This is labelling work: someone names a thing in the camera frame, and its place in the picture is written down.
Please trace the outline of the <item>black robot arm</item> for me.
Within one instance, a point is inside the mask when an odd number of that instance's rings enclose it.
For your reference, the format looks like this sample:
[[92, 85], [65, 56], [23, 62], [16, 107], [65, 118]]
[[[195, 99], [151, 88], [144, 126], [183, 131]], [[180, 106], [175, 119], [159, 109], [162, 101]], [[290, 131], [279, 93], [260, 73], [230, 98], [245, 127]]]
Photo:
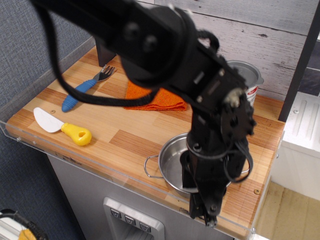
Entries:
[[[177, 7], [146, 9], [134, 0], [34, 0], [43, 24], [52, 69], [60, 85], [78, 101], [101, 106], [137, 107], [165, 89], [190, 104], [191, 130], [182, 154], [182, 181], [191, 194], [191, 218], [204, 217], [208, 227], [217, 216], [228, 183], [244, 180], [244, 163], [253, 165], [247, 135], [256, 121], [247, 100], [245, 79], [217, 54], [219, 41], [196, 29], [190, 15]], [[56, 32], [50, 12], [83, 28], [117, 54], [127, 77], [150, 93], [116, 99], [82, 93], [62, 77]]]

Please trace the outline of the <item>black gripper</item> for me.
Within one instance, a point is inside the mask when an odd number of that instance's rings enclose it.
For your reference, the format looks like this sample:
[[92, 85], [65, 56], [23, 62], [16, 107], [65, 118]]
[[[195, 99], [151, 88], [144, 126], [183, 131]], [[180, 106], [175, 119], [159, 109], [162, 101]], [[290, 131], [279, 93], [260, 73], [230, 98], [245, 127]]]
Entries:
[[206, 126], [191, 127], [187, 152], [180, 156], [182, 187], [198, 189], [189, 197], [189, 216], [203, 217], [207, 228], [215, 228], [229, 183], [241, 183], [245, 162], [253, 167], [246, 137], [224, 143], [222, 136]]

